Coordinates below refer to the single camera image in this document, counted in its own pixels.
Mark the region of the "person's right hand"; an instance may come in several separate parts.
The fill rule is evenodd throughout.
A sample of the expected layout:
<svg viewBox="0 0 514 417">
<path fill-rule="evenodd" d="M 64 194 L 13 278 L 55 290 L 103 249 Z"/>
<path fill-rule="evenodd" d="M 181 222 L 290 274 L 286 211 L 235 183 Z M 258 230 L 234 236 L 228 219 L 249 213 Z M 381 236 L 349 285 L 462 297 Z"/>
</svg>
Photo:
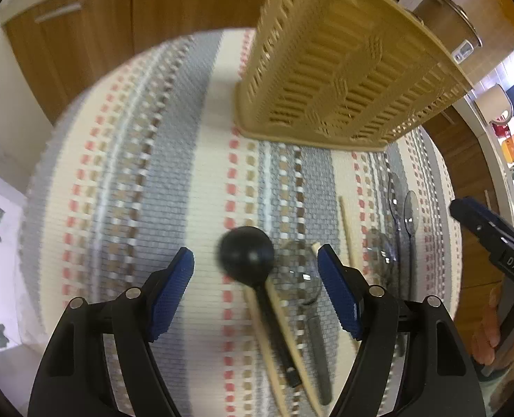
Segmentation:
<svg viewBox="0 0 514 417">
<path fill-rule="evenodd" d="M 474 360 L 483 365 L 493 366 L 495 370 L 504 369 L 514 361 L 514 344 L 500 360 L 495 360 L 496 347 L 500 342 L 497 309 L 501 289 L 502 284 L 500 283 L 491 290 L 488 304 L 483 311 L 481 324 L 476 328 L 471 342 Z"/>
</svg>

